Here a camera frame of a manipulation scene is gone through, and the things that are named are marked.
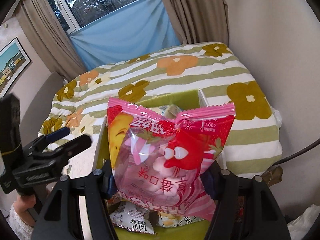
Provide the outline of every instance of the white wall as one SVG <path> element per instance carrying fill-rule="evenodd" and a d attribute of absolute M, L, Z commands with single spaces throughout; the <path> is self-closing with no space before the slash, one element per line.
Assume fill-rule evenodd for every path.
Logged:
<path fill-rule="evenodd" d="M 288 156 L 320 137 L 320 23 L 305 0 L 226 0 L 230 48 L 283 117 Z M 320 205 L 320 146 L 281 165 L 271 187 L 283 212 Z"/>
<path fill-rule="evenodd" d="M 0 27 L 0 50 L 15 37 L 18 37 L 23 49 L 31 59 L 31 63 L 21 72 L 8 91 L 8 93 L 12 92 L 20 99 L 20 119 L 22 119 L 31 101 L 51 72 L 31 46 L 17 19 L 15 17 L 11 18 L 6 23 L 8 28 L 4 28 L 3 25 Z M 3 161 L 0 158 L 0 173 L 2 171 Z M 0 207 L 4 210 L 10 210 L 10 205 L 15 201 L 16 197 L 17 193 L 15 191 L 5 195 L 0 187 Z"/>

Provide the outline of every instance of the painting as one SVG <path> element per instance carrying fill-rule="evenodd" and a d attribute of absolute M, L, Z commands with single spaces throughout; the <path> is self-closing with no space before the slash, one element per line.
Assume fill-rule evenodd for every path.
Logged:
<path fill-rule="evenodd" d="M 21 71 L 31 62 L 18 38 L 13 39 L 0 52 L 0 97 L 8 91 Z"/>

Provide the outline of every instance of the window handle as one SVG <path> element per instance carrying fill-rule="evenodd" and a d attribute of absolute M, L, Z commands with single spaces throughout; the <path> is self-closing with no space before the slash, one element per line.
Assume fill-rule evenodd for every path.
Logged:
<path fill-rule="evenodd" d="M 59 8 L 59 10 L 61 10 L 61 2 L 59 0 L 56 0 L 56 6 Z"/>

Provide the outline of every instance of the brown curtain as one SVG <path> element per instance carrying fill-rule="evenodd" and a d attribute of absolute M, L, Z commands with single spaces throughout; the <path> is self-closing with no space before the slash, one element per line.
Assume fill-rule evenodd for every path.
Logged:
<path fill-rule="evenodd" d="M 86 71 L 47 0 L 21 0 L 14 13 L 51 72 L 71 81 Z"/>
<path fill-rule="evenodd" d="M 193 44 L 220 41 L 228 44 L 224 0 L 162 0 L 179 40 Z"/>

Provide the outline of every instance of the pink sealed edge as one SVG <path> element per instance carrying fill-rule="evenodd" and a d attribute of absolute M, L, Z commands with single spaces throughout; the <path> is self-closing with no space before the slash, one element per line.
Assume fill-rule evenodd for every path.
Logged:
<path fill-rule="evenodd" d="M 130 102 L 121 100 L 119 98 L 110 97 L 108 101 L 108 108 L 113 106 L 121 106 L 123 111 L 128 112 L 130 114 L 145 116 L 153 120 L 159 120 L 159 121 L 165 120 L 165 121 L 172 122 L 171 119 L 165 118 L 164 116 L 157 114 L 156 112 L 148 108 L 144 108 L 143 106 L 137 106 L 134 103 L 130 103 Z"/>
<path fill-rule="evenodd" d="M 180 112 L 175 119 L 175 123 L 188 118 L 218 118 L 228 115 L 236 115 L 235 105 L 233 103 L 227 103 L 222 106 L 205 106 Z"/>

